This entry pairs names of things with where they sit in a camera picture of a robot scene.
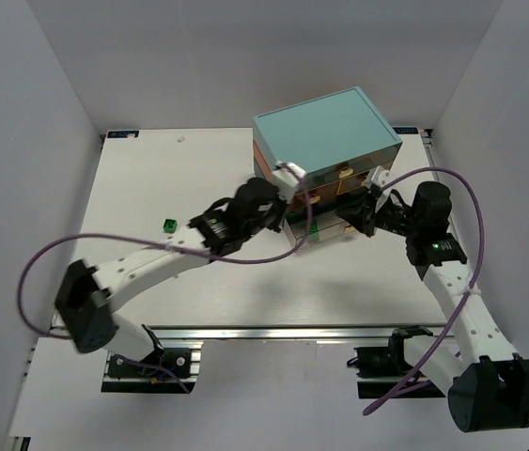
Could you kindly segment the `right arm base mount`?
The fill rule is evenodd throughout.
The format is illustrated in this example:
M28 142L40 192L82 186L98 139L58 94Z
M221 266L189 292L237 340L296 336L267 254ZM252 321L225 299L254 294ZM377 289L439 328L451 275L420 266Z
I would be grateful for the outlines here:
M391 378L401 379L411 370L404 360L404 341L425 335L433 337L432 331L422 326L396 328L384 346L355 348L355 356L346 362L346 367L356 370L358 397L384 396L393 384Z

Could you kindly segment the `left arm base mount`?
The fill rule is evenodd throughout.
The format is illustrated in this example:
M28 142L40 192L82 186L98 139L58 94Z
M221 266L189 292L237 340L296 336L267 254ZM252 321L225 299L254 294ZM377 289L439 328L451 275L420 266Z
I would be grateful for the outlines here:
M101 391L116 394L190 395L196 384L200 350L160 341L143 360L108 354Z

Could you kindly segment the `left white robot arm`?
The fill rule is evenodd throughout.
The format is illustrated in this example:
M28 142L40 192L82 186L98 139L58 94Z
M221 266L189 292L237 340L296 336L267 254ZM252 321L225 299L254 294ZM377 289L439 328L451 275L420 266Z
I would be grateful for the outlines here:
M154 336L119 309L169 278L238 252L262 229L278 230L298 186L285 171L251 178L165 241L93 267L72 262L55 307L76 350L106 349L135 361L154 353Z

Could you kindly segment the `clear bottom drawer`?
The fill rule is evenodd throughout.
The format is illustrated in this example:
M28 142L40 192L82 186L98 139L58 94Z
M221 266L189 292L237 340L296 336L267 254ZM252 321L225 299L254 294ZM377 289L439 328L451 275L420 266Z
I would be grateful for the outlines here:
M289 245L294 247L297 243L304 240L300 250L305 250L308 247L321 244L325 241L344 237L355 231L346 221L339 218L334 211L325 212L315 215L312 220L315 220L319 229L319 241L310 241L308 239L307 220L295 221L285 219L283 223L283 231L285 232Z

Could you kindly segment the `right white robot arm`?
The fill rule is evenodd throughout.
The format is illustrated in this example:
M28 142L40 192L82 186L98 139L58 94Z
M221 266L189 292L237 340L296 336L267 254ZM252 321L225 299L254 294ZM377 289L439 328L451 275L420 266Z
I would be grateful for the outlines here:
M406 255L446 318L459 353L440 346L421 364L434 338L422 326L397 328L387 352L369 372L387 366L398 375L412 368L447 398L459 430L478 432L529 428L529 359L502 335L477 288L462 248L449 233L451 192L436 181L418 185L406 204L398 191L373 186L342 200L337 215L371 237L379 229L402 236Z

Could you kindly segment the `green lego plate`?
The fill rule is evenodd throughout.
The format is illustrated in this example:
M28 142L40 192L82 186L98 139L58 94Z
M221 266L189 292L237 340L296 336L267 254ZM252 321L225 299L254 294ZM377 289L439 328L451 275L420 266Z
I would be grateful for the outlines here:
M312 220L308 229L308 239L310 241L319 241L319 229L315 220Z

